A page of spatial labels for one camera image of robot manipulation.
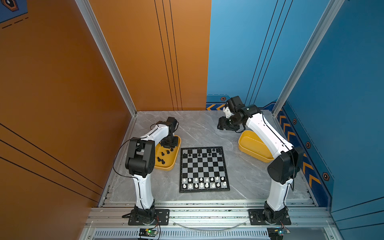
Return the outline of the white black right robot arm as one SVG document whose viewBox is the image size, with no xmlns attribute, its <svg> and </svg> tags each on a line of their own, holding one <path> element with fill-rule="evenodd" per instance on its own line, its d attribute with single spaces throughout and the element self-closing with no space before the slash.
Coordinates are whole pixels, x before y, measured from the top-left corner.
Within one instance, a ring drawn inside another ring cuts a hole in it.
<svg viewBox="0 0 384 240">
<path fill-rule="evenodd" d="M 223 111 L 225 116 L 218 122 L 219 130 L 237 131 L 243 126 L 245 132 L 239 138 L 242 152 L 268 163 L 267 171 L 272 179 L 270 193 L 264 210 L 253 218 L 266 224 L 281 224 L 289 220 L 286 199 L 294 189 L 294 179 L 300 172 L 304 151 L 294 147 L 267 121 L 264 113 L 255 105 L 228 101 Z"/>
</svg>

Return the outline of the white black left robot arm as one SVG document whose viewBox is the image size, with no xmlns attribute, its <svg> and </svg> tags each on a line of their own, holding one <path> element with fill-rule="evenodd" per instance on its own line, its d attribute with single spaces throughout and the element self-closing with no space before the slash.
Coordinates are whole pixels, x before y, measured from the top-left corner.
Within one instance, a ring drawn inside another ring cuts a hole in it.
<svg viewBox="0 0 384 240">
<path fill-rule="evenodd" d="M 151 188 L 151 173 L 157 160 L 156 152 L 164 154 L 160 162 L 166 164 L 170 157 L 171 166 L 174 165 L 181 144 L 180 137 L 175 135 L 179 123 L 173 117 L 166 121 L 159 121 L 154 128 L 140 138 L 132 138 L 128 142 L 125 167 L 130 178 L 134 180 L 136 190 L 136 204 L 130 213 L 130 220 L 145 225 L 155 220 L 155 200 Z"/>
</svg>

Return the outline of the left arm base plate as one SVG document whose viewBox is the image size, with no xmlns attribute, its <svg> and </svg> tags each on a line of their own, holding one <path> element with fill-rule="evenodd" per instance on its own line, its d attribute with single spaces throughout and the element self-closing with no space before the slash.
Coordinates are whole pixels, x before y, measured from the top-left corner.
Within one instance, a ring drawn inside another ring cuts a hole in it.
<svg viewBox="0 0 384 240">
<path fill-rule="evenodd" d="M 159 224 L 160 226 L 167 226 L 170 219 L 169 209 L 150 209 L 148 211 L 142 209 L 133 209 L 130 212 L 128 221 L 129 226 L 154 226 Z"/>
</svg>

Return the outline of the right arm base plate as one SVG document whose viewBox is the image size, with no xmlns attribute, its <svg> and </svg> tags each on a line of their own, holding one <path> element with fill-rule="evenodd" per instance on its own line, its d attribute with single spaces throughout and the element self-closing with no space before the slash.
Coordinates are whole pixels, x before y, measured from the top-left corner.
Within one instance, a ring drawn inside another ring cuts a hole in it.
<svg viewBox="0 0 384 240">
<path fill-rule="evenodd" d="M 271 209 L 250 209 L 248 210 L 248 214 L 250 223 L 253 226 L 290 226 L 292 224 L 287 208 L 277 212 L 272 211 Z"/>
</svg>

